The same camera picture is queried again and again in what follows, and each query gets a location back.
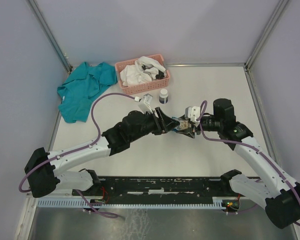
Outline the clear vitamin pill bottle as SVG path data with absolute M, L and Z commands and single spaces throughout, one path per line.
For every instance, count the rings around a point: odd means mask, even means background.
M 180 120 L 179 126 L 176 128 L 178 131 L 183 131 L 191 127 L 191 124 L 188 120 Z

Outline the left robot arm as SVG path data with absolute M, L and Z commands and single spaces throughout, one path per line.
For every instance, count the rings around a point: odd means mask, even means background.
M 153 113 L 134 110 L 96 140 L 59 151 L 38 148 L 24 168 L 29 190 L 34 198 L 45 197 L 55 190 L 79 190 L 96 195 L 101 183 L 95 171 L 75 172 L 72 168 L 121 153 L 148 134 L 166 134 L 179 125 L 177 119 L 165 115 L 159 107 Z

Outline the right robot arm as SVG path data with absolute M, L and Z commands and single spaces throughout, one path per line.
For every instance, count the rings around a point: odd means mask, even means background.
M 177 121 L 175 131 L 194 138 L 202 134 L 208 141 L 224 143 L 243 158 L 260 181 L 249 179 L 239 170 L 221 176 L 221 193 L 243 195 L 265 210 L 269 220 L 279 229 L 296 224 L 300 227 L 300 183 L 284 171 L 262 149 L 251 130 L 237 121 L 231 100 L 213 102 L 213 113 L 206 112 L 207 101 L 192 106 Z

